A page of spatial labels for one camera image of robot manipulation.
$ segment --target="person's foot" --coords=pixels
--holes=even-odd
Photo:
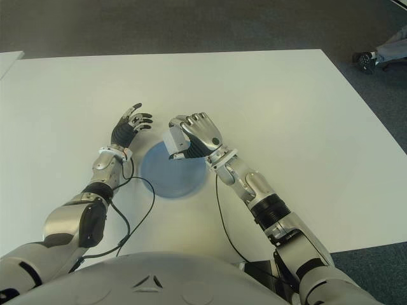
[[[352,62],[356,67],[365,74],[373,74],[376,67],[376,59],[373,58],[370,52],[354,53]]]

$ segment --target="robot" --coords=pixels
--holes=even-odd
[[[141,130],[151,128],[152,115],[136,113],[140,106],[120,118],[84,190],[48,216],[43,241],[22,245],[0,258],[0,303],[294,304],[294,298],[277,295],[236,266],[210,257],[143,252],[75,271],[85,252],[103,237],[123,163],[131,157],[130,143]],[[177,116],[169,127],[190,140],[187,149],[170,157],[174,162],[204,157],[210,170],[234,190],[275,246],[280,279],[302,305],[381,304],[335,268],[324,245],[265,177],[241,160],[236,149],[224,145],[206,113]]]

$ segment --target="gray carpet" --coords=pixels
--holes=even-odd
[[[366,76],[350,63],[354,51],[374,50],[404,24],[407,11],[389,0],[2,0],[0,51],[38,58],[320,48],[407,152],[407,67]],[[378,300],[405,305],[406,251],[402,243],[333,257]]]

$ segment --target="black cable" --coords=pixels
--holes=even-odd
[[[236,251],[236,253],[238,253],[239,256],[240,256],[244,261],[246,261],[246,262],[248,262],[248,263],[251,263],[251,261],[249,261],[248,259],[246,259],[246,258],[239,252],[239,250],[236,249],[235,245],[233,244],[233,242],[232,242],[231,239],[230,239],[230,236],[229,236],[229,234],[228,234],[228,230],[226,230],[226,226],[225,226],[224,220],[223,220],[223,214],[222,214],[221,204],[220,204],[220,202],[219,202],[219,193],[218,193],[218,191],[217,191],[217,175],[216,175],[216,178],[215,178],[215,190],[216,190],[217,206],[219,207],[219,213],[220,213],[220,215],[221,215],[221,220],[222,220],[222,226],[223,226],[224,233],[225,233],[226,237],[228,238],[228,241],[229,241],[231,247]],[[271,276],[272,278],[275,278],[276,280],[280,280],[281,282],[283,282],[283,283],[285,283],[285,284],[291,286],[290,283],[284,281],[282,278],[279,278],[278,276],[272,275],[271,273],[269,273],[269,272],[267,272],[267,271],[265,271],[265,270],[260,269],[260,268],[257,267],[256,265],[252,265],[252,266],[255,267],[258,271],[261,271],[261,272],[265,273],[266,275]]]
[[[145,216],[142,218],[142,220],[139,222],[138,225],[136,225],[136,227],[133,229],[133,231],[129,234],[128,238],[123,242],[123,244],[121,245],[121,247],[119,248],[119,251],[117,251],[116,253],[116,257],[119,256],[120,250],[121,248],[123,248],[123,246],[126,244],[127,240],[132,237],[133,233],[135,232],[135,230],[137,230],[137,228],[142,224],[142,222],[144,221],[144,219],[147,218],[148,214],[150,214],[151,210],[153,209],[154,203],[155,203],[155,190],[153,188],[153,186],[151,185],[150,181],[142,178],[142,177],[137,177],[137,176],[133,176],[131,178],[137,178],[137,179],[141,179],[143,181],[146,181],[148,183],[148,185],[151,187],[151,190],[153,192],[153,202],[151,203],[150,209],[148,210],[148,212],[145,214]]]
[[[125,181],[124,183],[119,184],[118,186],[114,187],[114,188],[113,188],[113,191],[114,191],[115,189],[118,189],[118,188],[122,187],[122,186],[125,186],[125,185],[128,184],[132,179],[141,179],[141,180],[143,180],[143,181],[146,181],[146,182],[149,184],[149,186],[151,187],[151,190],[152,190],[152,192],[153,192],[153,202],[152,202],[152,204],[151,204],[151,206],[150,206],[150,209],[149,209],[148,212],[145,214],[145,216],[142,218],[142,220],[138,223],[138,225],[136,225],[136,227],[133,229],[133,231],[130,232],[130,223],[129,223],[128,219],[127,219],[127,218],[124,216],[124,214],[119,210],[119,208],[116,207],[116,205],[115,205],[112,201],[110,201],[109,203],[110,203],[110,205],[112,206],[112,208],[114,209],[114,211],[116,211],[116,213],[119,214],[119,216],[124,220],[124,222],[125,222],[125,224],[126,224],[127,233],[126,233],[125,237],[123,237],[123,238],[119,241],[119,243],[118,243],[117,246],[115,246],[114,248],[112,248],[112,249],[110,249],[110,250],[108,250],[108,251],[106,251],[106,252],[103,252],[103,253],[100,253],[100,254],[93,254],[93,255],[84,255],[84,256],[80,257],[80,258],[78,259],[77,263],[74,265],[74,267],[72,267],[71,272],[74,271],[76,268],[78,268],[78,267],[80,266],[80,264],[81,264],[85,259],[95,259],[95,258],[97,258],[97,257],[102,257],[102,256],[105,256],[105,255],[107,255],[107,254],[110,254],[110,253],[116,251],[117,249],[118,249],[118,252],[117,252],[116,256],[118,256],[118,255],[119,255],[119,252],[120,252],[120,250],[121,250],[121,248],[123,248],[123,246],[126,244],[126,242],[128,241],[128,239],[133,235],[133,233],[135,232],[135,230],[143,223],[144,219],[147,218],[147,216],[150,214],[151,210],[153,209],[153,206],[154,206],[154,203],[155,203],[155,190],[154,190],[154,187],[153,187],[153,185],[150,183],[150,181],[148,181],[147,179],[142,178],[142,177],[138,177],[138,176],[133,176],[135,168],[134,168],[134,162],[133,162],[133,159],[132,159],[132,158],[130,158],[130,162],[131,162],[131,164],[132,164],[132,174],[131,174],[131,176],[130,176],[129,178],[126,178],[126,177],[124,176],[124,166],[123,166],[123,163],[122,163],[122,164],[121,164],[121,169],[122,169],[121,174],[122,174],[123,178],[124,178],[126,181]]]

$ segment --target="silver metallic arm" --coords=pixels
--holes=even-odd
[[[46,219],[43,241],[22,245],[0,258],[0,303],[59,276],[103,238],[107,208],[117,191],[122,163],[131,157],[128,146],[141,129],[150,126],[149,114],[130,108],[113,130],[111,145],[100,149],[93,177],[86,188]]]
[[[171,126],[178,126],[191,140],[190,148],[174,154],[175,158],[180,154],[185,158],[206,157],[210,170],[235,191],[275,245],[276,263],[300,293],[303,305],[381,304],[335,268],[324,245],[288,209],[264,176],[248,167],[236,149],[223,145],[208,115],[178,116],[171,120]]]

